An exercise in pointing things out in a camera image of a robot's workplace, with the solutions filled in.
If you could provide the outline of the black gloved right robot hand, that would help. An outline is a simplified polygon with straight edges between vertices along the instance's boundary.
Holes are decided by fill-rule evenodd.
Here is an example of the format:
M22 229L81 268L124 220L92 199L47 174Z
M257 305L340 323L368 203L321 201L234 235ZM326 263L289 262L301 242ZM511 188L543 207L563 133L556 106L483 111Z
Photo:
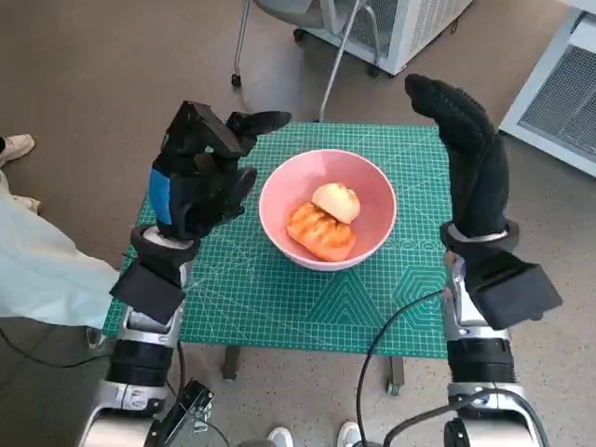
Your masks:
M461 88L420 74L404 80L412 108L435 122L449 158L452 217L464 237L506 230L508 162L485 109Z

